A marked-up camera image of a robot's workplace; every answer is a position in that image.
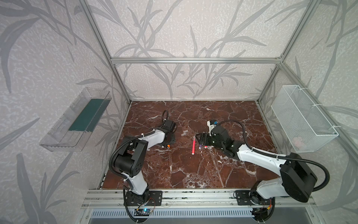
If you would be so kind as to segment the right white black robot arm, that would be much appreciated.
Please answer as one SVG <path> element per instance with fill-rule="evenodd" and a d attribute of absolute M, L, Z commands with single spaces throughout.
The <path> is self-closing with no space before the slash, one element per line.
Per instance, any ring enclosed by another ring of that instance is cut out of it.
<path fill-rule="evenodd" d="M 243 141 L 235 141 L 223 126 L 211 125 L 210 128 L 208 133 L 195 136 L 199 145 L 213 146 L 229 158 L 255 164 L 278 176 L 254 184 L 249 191 L 254 204 L 275 197 L 290 197 L 306 203 L 312 192 L 326 187 L 331 179 L 328 169 L 318 162 L 303 159 L 295 153 L 280 155 L 250 146 L 245 131 Z"/>

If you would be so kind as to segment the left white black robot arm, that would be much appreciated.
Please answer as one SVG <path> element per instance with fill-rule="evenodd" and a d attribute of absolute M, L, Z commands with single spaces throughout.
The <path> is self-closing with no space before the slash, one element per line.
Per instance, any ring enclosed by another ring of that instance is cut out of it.
<path fill-rule="evenodd" d="M 166 119 L 158 128 L 148 133 L 126 136 L 110 156 L 109 170 L 122 177 L 129 185 L 129 188 L 125 189 L 125 205 L 142 205 L 150 201 L 149 185 L 141 171 L 146 152 L 156 145 L 169 148 L 175 143 L 176 127 L 175 122 Z"/>

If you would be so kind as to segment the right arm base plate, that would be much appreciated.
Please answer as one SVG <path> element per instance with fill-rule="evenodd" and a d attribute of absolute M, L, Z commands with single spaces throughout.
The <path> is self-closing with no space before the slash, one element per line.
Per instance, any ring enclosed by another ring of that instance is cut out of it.
<path fill-rule="evenodd" d="M 233 193 L 233 197 L 237 200 L 238 205 L 271 205 L 270 199 L 264 199 L 257 192 L 251 190 L 236 190 Z"/>

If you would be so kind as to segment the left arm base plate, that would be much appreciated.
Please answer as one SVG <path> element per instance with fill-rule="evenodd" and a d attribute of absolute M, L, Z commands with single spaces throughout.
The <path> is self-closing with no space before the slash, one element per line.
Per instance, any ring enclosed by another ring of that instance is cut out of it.
<path fill-rule="evenodd" d="M 127 206 L 161 206 L 162 197 L 162 191 L 146 190 L 143 195 L 138 195 L 132 191 L 127 191 L 125 194 L 125 204 Z"/>

